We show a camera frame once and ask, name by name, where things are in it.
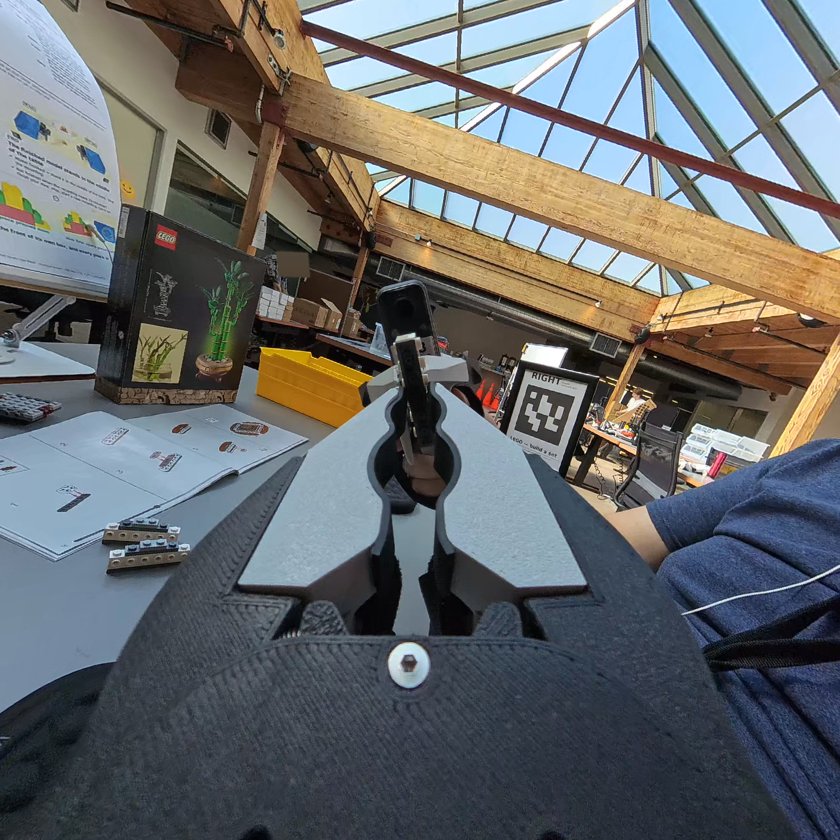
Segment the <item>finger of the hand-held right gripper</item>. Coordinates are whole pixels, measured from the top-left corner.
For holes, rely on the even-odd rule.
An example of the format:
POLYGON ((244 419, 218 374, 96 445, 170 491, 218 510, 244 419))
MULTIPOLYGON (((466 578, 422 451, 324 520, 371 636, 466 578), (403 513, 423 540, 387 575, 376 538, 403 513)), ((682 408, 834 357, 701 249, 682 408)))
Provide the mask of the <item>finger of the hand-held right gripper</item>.
POLYGON ((364 403, 373 403, 383 394, 403 387, 399 366, 390 366, 364 383, 364 403))
POLYGON ((450 355, 421 355, 422 382, 427 393, 434 384, 448 389, 453 386, 470 385, 471 372, 467 362, 450 355))

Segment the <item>dark grey lego plate assembly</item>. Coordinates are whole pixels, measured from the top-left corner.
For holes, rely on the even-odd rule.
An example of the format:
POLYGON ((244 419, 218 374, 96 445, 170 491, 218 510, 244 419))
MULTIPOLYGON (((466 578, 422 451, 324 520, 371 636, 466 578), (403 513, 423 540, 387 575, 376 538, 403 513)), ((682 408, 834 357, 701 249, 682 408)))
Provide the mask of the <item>dark grey lego plate assembly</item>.
POLYGON ((101 542, 112 545, 129 545, 142 541, 165 541, 177 544, 181 528, 158 518, 130 518, 108 523, 103 530, 101 542))
POLYGON ((435 447, 435 409, 422 364, 423 342, 414 332, 398 336, 392 346, 395 367, 406 404, 406 419, 401 435, 406 462, 416 454, 433 455, 435 447))
POLYGON ((106 574, 180 564, 191 549, 188 543, 169 542, 165 539, 128 544, 110 551, 106 574))

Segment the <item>clear plastic storage boxes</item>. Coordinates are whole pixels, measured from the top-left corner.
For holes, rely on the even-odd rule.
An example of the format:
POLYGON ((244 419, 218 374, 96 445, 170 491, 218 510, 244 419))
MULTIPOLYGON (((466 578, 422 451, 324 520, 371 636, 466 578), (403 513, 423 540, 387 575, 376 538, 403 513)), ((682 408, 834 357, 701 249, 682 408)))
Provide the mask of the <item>clear plastic storage boxes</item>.
POLYGON ((696 423, 685 438, 679 456, 695 463, 710 464, 715 453, 724 453, 748 463, 757 463, 769 448, 769 444, 754 438, 696 423))

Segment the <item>red steel tie rod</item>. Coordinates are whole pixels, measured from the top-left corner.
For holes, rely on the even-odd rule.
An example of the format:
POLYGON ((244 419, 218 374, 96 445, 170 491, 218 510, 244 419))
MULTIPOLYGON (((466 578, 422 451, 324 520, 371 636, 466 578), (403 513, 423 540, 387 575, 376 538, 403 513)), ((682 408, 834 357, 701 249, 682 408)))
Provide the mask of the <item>red steel tie rod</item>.
POLYGON ((492 87, 482 81, 446 70, 441 66, 430 65, 419 59, 404 56, 391 49, 373 45, 317 24, 302 21, 300 31, 305 36, 325 41, 340 48, 351 49, 362 57, 378 60, 391 67, 406 70, 428 81, 440 82, 452 88, 468 91, 480 98, 487 99, 490 103, 499 103, 512 109, 527 112, 551 123, 557 123, 566 128, 589 134, 595 139, 605 140, 635 152, 647 154, 658 161, 671 163, 700 175, 715 177, 734 186, 739 186, 754 193, 772 196, 822 215, 839 217, 839 205, 833 200, 795 190, 728 165, 688 154, 682 150, 669 148, 657 141, 647 140, 559 108, 552 108, 512 91, 492 87))

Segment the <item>white display stand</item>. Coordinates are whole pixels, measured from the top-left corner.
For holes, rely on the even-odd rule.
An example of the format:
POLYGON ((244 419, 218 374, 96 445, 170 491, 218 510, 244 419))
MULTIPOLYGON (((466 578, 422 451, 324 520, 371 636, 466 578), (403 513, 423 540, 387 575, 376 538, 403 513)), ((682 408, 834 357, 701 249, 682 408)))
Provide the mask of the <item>white display stand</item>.
POLYGON ((96 377, 93 368, 54 351, 40 349, 28 337, 47 324, 64 308, 76 302, 71 296, 54 295, 26 319, 2 333, 2 382, 57 382, 90 380, 96 377))

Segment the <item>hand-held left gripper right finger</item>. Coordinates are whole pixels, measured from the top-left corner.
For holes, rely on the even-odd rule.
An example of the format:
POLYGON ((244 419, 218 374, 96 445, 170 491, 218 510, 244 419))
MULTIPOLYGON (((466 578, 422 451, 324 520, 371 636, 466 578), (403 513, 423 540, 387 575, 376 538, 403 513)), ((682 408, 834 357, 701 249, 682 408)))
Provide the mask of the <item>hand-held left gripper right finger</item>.
POLYGON ((420 579, 429 634, 470 635, 496 603, 584 595, 585 575, 535 468, 556 475, 444 386, 430 394, 439 410, 434 467, 446 486, 420 579))

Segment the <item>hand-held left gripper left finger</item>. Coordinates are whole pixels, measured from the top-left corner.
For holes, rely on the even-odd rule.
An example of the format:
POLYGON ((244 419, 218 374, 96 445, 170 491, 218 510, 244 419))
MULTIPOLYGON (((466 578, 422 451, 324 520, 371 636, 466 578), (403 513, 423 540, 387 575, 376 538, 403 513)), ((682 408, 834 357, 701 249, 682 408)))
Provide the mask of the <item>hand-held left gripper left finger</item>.
POLYGON ((330 602, 354 634, 392 634, 402 590, 392 501, 402 463, 400 390, 383 393, 309 449, 238 578, 238 588, 330 602))

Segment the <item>person in blue shirt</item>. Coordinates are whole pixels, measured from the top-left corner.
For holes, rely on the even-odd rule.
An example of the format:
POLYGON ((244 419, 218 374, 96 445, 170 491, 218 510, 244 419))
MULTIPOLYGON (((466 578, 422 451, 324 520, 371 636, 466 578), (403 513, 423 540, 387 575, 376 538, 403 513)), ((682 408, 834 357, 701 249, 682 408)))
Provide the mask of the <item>person in blue shirt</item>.
MULTIPOLYGON (((819 439, 652 502, 658 571, 705 647, 838 596, 839 443, 819 439)), ((715 677, 753 767, 802 838, 839 837, 838 661, 715 677)))

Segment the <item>yellow plastic bin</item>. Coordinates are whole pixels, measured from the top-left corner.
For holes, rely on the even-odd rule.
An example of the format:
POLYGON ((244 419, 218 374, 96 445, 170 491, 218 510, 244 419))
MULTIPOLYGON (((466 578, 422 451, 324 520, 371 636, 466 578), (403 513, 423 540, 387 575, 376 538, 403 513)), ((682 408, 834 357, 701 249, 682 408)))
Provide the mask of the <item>yellow plastic bin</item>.
POLYGON ((310 352, 261 349, 255 392, 332 427, 363 409, 360 388, 371 377, 310 352))

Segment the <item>white instruction sheet on stand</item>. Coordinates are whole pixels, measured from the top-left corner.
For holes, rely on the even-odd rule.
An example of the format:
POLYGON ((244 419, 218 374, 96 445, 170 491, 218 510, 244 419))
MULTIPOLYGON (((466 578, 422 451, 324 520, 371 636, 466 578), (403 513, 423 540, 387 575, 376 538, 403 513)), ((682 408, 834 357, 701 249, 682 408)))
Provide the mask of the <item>white instruction sheet on stand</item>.
POLYGON ((2 278, 106 298, 120 213, 98 82, 41 2, 2 1, 2 278))

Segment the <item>lego instruction booklet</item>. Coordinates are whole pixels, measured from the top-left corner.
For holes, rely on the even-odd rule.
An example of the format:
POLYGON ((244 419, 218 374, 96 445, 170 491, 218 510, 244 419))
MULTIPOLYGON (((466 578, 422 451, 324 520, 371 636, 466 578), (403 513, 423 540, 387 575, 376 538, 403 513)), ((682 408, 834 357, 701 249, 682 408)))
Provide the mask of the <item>lego instruction booklet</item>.
POLYGON ((2 537, 51 561, 107 522, 161 515, 306 437, 213 404, 125 419, 86 413, 2 439, 2 537))

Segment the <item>brown cardboard box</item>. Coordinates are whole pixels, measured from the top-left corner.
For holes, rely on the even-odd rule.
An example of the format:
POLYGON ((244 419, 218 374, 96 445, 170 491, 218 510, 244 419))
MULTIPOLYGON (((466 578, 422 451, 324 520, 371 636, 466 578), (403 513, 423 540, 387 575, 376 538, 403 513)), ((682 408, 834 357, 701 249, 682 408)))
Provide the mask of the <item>brown cardboard box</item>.
POLYGON ((294 322, 337 332, 342 318, 343 312, 326 298, 312 301, 303 297, 295 297, 291 312, 291 320, 294 322))

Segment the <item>grey and red lego assembly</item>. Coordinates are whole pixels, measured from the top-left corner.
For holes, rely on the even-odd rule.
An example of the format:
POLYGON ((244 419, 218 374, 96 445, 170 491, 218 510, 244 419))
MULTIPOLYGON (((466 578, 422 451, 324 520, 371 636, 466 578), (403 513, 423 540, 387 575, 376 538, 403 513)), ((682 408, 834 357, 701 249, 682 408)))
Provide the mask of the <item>grey and red lego assembly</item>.
POLYGON ((30 395, 1 393, 1 419, 16 424, 33 424, 61 410, 62 404, 30 395))

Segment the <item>wooden work table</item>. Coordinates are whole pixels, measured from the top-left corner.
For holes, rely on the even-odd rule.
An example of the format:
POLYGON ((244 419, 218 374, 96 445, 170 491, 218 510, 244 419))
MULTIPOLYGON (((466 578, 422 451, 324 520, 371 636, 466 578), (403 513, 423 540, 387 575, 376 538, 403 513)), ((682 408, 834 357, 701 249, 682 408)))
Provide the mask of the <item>wooden work table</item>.
MULTIPOLYGON (((621 434, 616 435, 609 431, 605 431, 592 423, 584 423, 583 430, 600 438, 610 445, 614 445, 628 455, 635 456, 637 453, 637 445, 626 436, 621 434)), ((713 478, 710 478, 705 474, 699 474, 685 469, 678 469, 677 477, 678 480, 685 482, 690 487, 703 487, 714 481, 713 478)))

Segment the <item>person's right forearm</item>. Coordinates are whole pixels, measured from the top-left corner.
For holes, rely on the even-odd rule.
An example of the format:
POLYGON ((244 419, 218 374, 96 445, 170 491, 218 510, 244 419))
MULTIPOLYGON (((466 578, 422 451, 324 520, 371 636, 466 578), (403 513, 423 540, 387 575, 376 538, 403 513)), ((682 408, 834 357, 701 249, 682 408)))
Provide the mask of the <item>person's right forearm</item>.
POLYGON ((606 513, 604 519, 657 572, 670 550, 649 515, 648 507, 606 513))

